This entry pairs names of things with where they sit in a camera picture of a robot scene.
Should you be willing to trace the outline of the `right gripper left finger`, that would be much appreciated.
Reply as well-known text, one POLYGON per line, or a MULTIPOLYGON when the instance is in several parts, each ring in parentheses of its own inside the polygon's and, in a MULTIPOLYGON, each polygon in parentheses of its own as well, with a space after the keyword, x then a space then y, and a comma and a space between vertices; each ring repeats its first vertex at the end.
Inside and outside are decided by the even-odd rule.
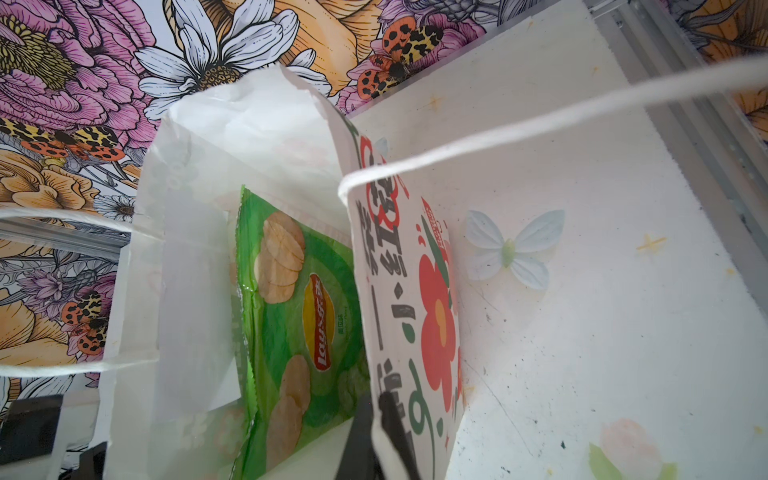
POLYGON ((357 402, 357 410, 338 465, 336 480, 375 479, 375 453, 371 439, 373 419, 371 394, 366 393, 357 402))

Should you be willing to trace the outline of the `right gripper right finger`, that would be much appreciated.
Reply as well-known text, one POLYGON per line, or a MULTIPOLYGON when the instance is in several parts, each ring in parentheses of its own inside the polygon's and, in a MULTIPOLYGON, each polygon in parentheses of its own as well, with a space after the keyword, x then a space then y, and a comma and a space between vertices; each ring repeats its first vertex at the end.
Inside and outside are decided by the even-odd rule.
POLYGON ((389 391, 378 397, 376 459, 382 479, 420 479, 394 395, 389 391))

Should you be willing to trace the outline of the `green Lays chips bag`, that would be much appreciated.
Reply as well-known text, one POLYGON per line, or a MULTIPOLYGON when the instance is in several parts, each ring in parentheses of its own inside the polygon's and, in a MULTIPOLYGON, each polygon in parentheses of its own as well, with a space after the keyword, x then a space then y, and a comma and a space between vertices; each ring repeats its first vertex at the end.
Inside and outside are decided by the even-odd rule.
POLYGON ((351 249, 247 188, 234 236, 250 421, 234 476, 258 479, 351 419, 369 373, 351 249))

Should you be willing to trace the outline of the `white floral paper bag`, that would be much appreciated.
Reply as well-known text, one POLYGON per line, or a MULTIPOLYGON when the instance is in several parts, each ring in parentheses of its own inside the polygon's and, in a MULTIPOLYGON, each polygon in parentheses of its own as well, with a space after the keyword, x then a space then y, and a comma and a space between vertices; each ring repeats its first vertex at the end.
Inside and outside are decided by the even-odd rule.
POLYGON ((284 67, 165 120, 109 326, 1 372, 113 384, 106 475, 160 423, 241 403, 233 476, 393 395, 421 479, 763 479, 767 324, 647 106, 767 80, 763 57, 617 90, 386 160, 284 67))

